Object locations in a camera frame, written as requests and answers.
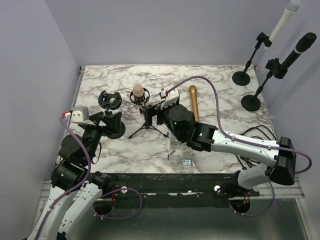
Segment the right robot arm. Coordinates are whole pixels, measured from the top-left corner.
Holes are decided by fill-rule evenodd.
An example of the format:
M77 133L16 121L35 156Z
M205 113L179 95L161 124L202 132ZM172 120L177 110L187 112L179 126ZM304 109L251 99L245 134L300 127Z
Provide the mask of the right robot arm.
M162 108L160 104L144 108L147 118L157 118L181 143L196 151L228 153L258 162L258 165L234 173L230 191L241 196L255 186L274 182L283 186L295 183L296 156L290 139L261 140L223 131L195 120L194 113L181 104Z

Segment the pink microphone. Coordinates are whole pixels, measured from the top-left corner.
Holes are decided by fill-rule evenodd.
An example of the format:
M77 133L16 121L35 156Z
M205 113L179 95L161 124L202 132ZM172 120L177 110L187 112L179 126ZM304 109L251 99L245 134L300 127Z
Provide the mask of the pink microphone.
M140 84L136 84L132 89L133 102L141 109L145 102L145 90Z

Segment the black tripod mic stand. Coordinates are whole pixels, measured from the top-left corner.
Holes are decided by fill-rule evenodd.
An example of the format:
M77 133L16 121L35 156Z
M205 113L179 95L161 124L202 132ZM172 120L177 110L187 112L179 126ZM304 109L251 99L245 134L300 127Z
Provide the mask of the black tripod mic stand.
M134 133L132 133L128 138L131 139L136 133L138 133L140 130L144 130L144 129L157 131L157 132L159 132L160 134L162 134L165 138L168 138L168 135L167 135L167 134L165 134L165 133L161 132L160 130L158 130L157 128L155 128L155 127L153 126L153 124L152 124L152 125L148 125L148 123L146 122L146 120L145 120L145 106L147 106L147 102L148 102L149 99L150 99L150 92L149 92L145 87L143 87L143 88L144 88L145 102L144 102L144 105L143 105L142 108L139 108L139 106L134 103L133 90L130 92L130 95L129 95L130 101L131 101L134 105L138 106L138 109L139 109L140 114L143 115L143 117L144 117L144 123L143 123L143 125L142 125L140 128L138 128Z

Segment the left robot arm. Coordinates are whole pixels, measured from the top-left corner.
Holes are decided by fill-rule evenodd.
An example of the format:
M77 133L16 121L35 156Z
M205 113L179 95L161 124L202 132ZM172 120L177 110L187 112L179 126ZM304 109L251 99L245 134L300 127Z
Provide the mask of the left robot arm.
M89 115L87 107L64 112L60 123L68 131L58 155L62 161L51 175L46 206L29 240L68 240L76 225L99 198L110 194L110 177L92 173L92 160L101 147L101 137L118 139L126 127L122 113L111 111Z

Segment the gold microphone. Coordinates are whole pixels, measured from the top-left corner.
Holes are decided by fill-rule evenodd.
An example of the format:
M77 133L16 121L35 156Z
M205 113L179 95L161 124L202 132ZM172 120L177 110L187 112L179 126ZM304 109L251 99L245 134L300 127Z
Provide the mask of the gold microphone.
M197 88L195 85L191 85L188 89L192 111L195 117L195 120L199 121L199 110L198 110L198 100L197 100Z

